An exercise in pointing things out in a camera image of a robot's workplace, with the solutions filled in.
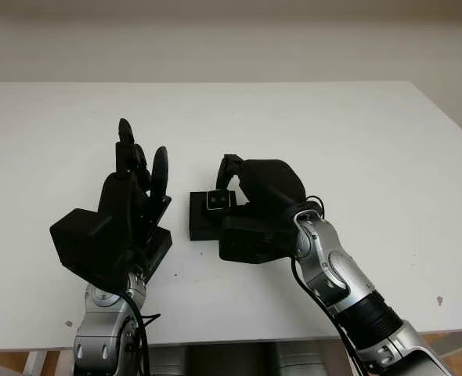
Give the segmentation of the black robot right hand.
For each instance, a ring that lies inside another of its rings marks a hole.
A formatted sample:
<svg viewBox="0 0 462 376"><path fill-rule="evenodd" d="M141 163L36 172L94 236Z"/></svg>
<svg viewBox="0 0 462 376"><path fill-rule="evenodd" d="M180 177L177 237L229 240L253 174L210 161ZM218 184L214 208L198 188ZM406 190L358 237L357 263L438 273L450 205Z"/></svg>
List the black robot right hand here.
<svg viewBox="0 0 462 376"><path fill-rule="evenodd" d="M226 189L233 177L247 198L244 210L252 216L282 218L307 198L300 178L279 159L244 160L226 154L219 165L216 188Z"/></svg>

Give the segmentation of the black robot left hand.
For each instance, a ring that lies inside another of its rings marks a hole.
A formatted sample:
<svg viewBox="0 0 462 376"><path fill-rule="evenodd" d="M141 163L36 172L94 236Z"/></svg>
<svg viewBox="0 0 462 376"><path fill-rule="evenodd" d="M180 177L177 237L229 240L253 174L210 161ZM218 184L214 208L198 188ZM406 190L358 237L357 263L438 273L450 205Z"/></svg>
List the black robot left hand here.
<svg viewBox="0 0 462 376"><path fill-rule="evenodd" d="M129 269L149 280L171 247L171 235L159 227L171 198L168 185L168 152L157 148L149 170L142 147L135 142L130 123L122 118L115 144L116 170L103 184L99 211L119 226L122 254Z"/></svg>

